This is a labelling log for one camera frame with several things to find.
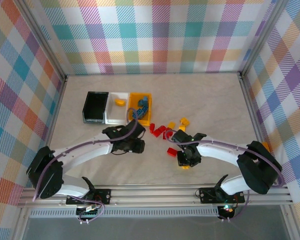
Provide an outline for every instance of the red block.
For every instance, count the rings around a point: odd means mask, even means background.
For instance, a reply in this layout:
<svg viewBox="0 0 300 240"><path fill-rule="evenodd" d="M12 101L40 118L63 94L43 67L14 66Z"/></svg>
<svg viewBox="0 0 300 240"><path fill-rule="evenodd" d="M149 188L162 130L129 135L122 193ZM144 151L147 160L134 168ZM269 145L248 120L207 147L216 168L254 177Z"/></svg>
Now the red block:
<svg viewBox="0 0 300 240"><path fill-rule="evenodd" d="M171 130L171 128L167 127L165 132L163 133L163 140L166 140L166 131ZM172 131L168 132L167 137L170 138L172 136Z"/></svg>
<svg viewBox="0 0 300 240"><path fill-rule="evenodd" d="M175 150L171 147L169 147L168 151L166 151L167 154L169 154L171 157L174 157L174 158L177 156L177 152L178 152L177 150Z"/></svg>
<svg viewBox="0 0 300 240"><path fill-rule="evenodd" d="M150 133L153 134L154 130L155 130L155 124L154 123L150 123L150 126L149 126Z"/></svg>
<svg viewBox="0 0 300 240"><path fill-rule="evenodd" d="M164 131L166 130L166 127L164 125L160 126L158 129L156 129L153 132L153 135L157 138L159 137Z"/></svg>

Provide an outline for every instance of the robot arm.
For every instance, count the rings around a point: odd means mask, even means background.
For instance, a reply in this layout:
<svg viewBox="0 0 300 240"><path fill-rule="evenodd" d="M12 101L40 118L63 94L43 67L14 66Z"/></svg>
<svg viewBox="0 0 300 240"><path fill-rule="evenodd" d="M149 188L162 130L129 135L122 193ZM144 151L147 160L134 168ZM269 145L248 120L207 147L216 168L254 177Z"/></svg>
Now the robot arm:
<svg viewBox="0 0 300 240"><path fill-rule="evenodd" d="M102 133L77 145L56 150L50 150L48 146L41 148L26 171L35 187L47 164L55 157L60 157L44 173L38 196L41 199L46 199L55 194L61 194L82 198L86 197L89 192L93 192L94 186L86 177L76 178L68 176L66 173L79 164L117 150L142 153L145 142L138 137L144 133L145 128L139 123L128 137L116 140L132 131L135 124L136 121L133 120L126 126L107 127Z"/></svg>
<svg viewBox="0 0 300 240"><path fill-rule="evenodd" d="M279 171L281 165L258 141L248 145L238 145L213 140L206 134L197 133L194 137L178 130L171 138L173 142L185 143L178 145L182 151L177 152L179 166L194 167L201 163L201 157L212 157L226 161L238 167L241 175L235 176L223 182L228 176L223 176L214 187L215 195L219 201L238 192L253 190L259 194L266 194L278 177L278 173L268 163L258 159L250 152L253 151L268 159Z"/></svg>

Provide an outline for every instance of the metal rail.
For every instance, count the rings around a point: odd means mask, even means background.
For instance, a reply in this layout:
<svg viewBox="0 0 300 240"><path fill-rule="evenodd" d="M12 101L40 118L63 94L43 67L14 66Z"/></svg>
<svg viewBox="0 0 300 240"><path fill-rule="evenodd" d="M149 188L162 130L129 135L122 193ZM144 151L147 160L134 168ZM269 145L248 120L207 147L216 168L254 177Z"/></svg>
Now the metal rail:
<svg viewBox="0 0 300 240"><path fill-rule="evenodd" d="M195 196L199 188L211 188L213 184L150 184L150 185L103 185L99 189L111 189L111 200L107 208L115 207L194 207L222 206L223 204L201 204ZM20 208L70 208L66 196L56 195L32 202L33 188L25 188L19 201ZM250 191L250 205L291 205L292 199L286 186L271 188L266 195Z"/></svg>

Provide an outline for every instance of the colorful plaid fabric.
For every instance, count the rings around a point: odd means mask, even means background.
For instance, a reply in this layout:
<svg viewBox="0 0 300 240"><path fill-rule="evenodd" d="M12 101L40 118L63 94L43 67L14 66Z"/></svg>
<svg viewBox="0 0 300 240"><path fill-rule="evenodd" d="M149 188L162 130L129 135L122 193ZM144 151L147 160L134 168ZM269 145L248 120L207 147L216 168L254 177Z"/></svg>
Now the colorful plaid fabric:
<svg viewBox="0 0 300 240"><path fill-rule="evenodd" d="M300 0L289 1L247 76L300 219Z"/></svg>
<svg viewBox="0 0 300 240"><path fill-rule="evenodd" d="M263 32L263 30L264 30L264 28L265 28L265 26L266 26L266 23L267 23L269 17L271 16L272 11L273 11L273 9L274 9L274 7L275 7L277 1L278 1L278 0L271 0L271 3L270 3L270 5L269 5L268 9L266 10L266 13L265 13L265 15L263 16L263 19L262 19L262 21L261 21L261 23L260 23L260 25L259 25L259 27L258 27L258 30L255 32L255 35L254 35L254 37L253 37L253 40L251 41L251 44L250 44L248 50L247 50L246 53L245 53L245 56L244 56L244 58L243 58L243 61L242 61L241 65L240 65L240 67L239 67L239 69L238 69L239 72L241 72L241 71L244 69L244 67L245 67L245 65L246 65L246 63L247 63L247 60L248 60L249 57L250 57L251 51L252 51L252 50L254 49L254 47L256 46L256 44L257 44L257 42L258 42L258 40L259 40L259 38L260 38L260 35L261 35L261 33Z"/></svg>
<svg viewBox="0 0 300 240"><path fill-rule="evenodd" d="M59 99L55 73L13 0L0 0L0 240L6 240Z"/></svg>
<svg viewBox="0 0 300 240"><path fill-rule="evenodd" d="M237 71L271 0L28 0L65 72Z"/></svg>

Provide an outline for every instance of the cable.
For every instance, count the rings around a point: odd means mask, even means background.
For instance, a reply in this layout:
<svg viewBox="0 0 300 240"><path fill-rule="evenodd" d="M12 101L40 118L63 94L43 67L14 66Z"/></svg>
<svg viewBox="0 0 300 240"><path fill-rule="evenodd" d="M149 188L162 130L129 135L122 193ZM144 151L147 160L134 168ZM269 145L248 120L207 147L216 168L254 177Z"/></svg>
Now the cable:
<svg viewBox="0 0 300 240"><path fill-rule="evenodd" d="M123 153L119 153L119 154L115 154L113 151L111 152L113 155L116 155L116 156L120 156L120 155L123 155L123 154L126 154L127 151L123 152Z"/></svg>
<svg viewBox="0 0 300 240"><path fill-rule="evenodd" d="M199 189L197 189L195 192L194 192L194 195L197 197L197 198L200 198L200 196L197 195L197 192L199 191Z"/></svg>
<svg viewBox="0 0 300 240"><path fill-rule="evenodd" d="M134 108L130 107L130 108L127 110L127 112L126 112L126 119L128 119L129 113L130 113L131 110L132 110L132 111L135 113L135 115L138 117L137 111L136 111ZM43 180L43 178L44 178L44 176L45 176L46 171L47 171L48 168L52 165L52 163L54 163L56 160L58 160L59 158L61 158L62 156L64 156L64 154L68 154L68 153L70 153L70 152L73 151L73 150L76 150L76 149L78 149L78 148L81 148L81 147L83 147L83 146L90 145L90 144L109 143L109 142L114 142L114 141L120 141L120 140L122 140L122 139L125 139L125 138L129 137L129 136L136 130L137 125L138 125L138 120L136 119L136 120L135 120L135 123L134 123L134 125L133 125L133 128L131 129L131 131L128 132L128 133L127 133L126 135L124 135L124 136L120 136L120 137L112 138L112 139L106 139L106 140L95 140L95 141L87 141L87 142L83 142L83 143L81 143L81 144L79 144L79 145L76 145L76 146L73 146L73 147L67 149L65 152L62 152L62 153L60 153L59 155L55 156L55 157L54 157L54 158L53 158L53 159L52 159L52 160L44 167L44 169L42 170L42 172L41 172L41 174L40 174L40 177L39 177L39 179L38 179L38 182L37 182L37 184L36 184L36 186L35 186L34 196L33 196L32 202L34 202L34 201L37 199L37 197L38 197L39 188L40 188L40 186L41 186L41 183L42 183L42 180Z"/></svg>
<svg viewBox="0 0 300 240"><path fill-rule="evenodd" d="M167 133L169 133L169 132L176 133L177 131L168 130L164 133L165 138L168 142L174 143L174 144L177 144L177 145L187 145L187 144L196 144L196 143L199 143L199 144L215 144L217 146L227 147L227 148L234 148L234 149L238 149L238 150L241 150L241 151L246 151L248 153L251 153L251 154L255 155L256 157L258 157L259 159L262 159L263 161L265 161L267 164L269 164L276 171L276 173L278 174L278 176L279 176L279 185L273 185L273 186L271 186L272 188L281 188L285 184L285 179L284 179L284 176L282 175L281 171L272 162L270 162L264 156L260 155L259 153L255 152L255 151L252 151L248 148L244 148L244 147L241 147L241 146L237 146L237 145L233 145L233 144L229 144L229 143L225 143L225 142L221 142L221 141L214 141L214 140L199 140L199 141L188 141L188 142L178 142L177 143L177 142L174 142L174 141L170 140L169 138L167 138Z"/></svg>
<svg viewBox="0 0 300 240"><path fill-rule="evenodd" d="M245 203L244 203L244 205L243 205L241 211L240 211L237 215L235 215L232 219L237 218L237 217L239 217L240 215L242 215L242 213L245 211L245 209L246 209L247 206L248 206L249 198L250 198L250 190L248 190L247 193L246 193L246 200L245 200Z"/></svg>
<svg viewBox="0 0 300 240"><path fill-rule="evenodd" d="M142 132L141 137L138 137L138 139L142 139L142 138L144 137L144 135L145 135L145 132L146 132L146 130L144 130L144 131Z"/></svg>
<svg viewBox="0 0 300 240"><path fill-rule="evenodd" d="M105 205L104 205L104 203L101 202L101 201L87 200L87 199L82 199L82 198L76 197L76 196L70 196L70 197L72 197L73 199L76 199L76 200L78 200L78 201L81 201L81 202L94 203L94 204L99 204L99 205L102 206L102 211L101 211L100 213L98 213L97 216L91 218L90 220L87 220L87 221L86 221L87 224L89 224L89 223L91 223L92 221L96 220L97 218L99 218L99 217L100 217L102 214L104 214L104 212L105 212ZM80 221L81 223L83 222L83 220L81 219L81 215L82 215L82 214L83 214L83 213L80 213L80 214L79 214L79 221Z"/></svg>
<svg viewBox="0 0 300 240"><path fill-rule="evenodd" d="M204 189L201 189L201 191L205 192L206 194L208 194L210 197L212 197L212 198L214 198L214 199L217 198L217 196L212 196L209 192L207 192L207 191L204 190Z"/></svg>

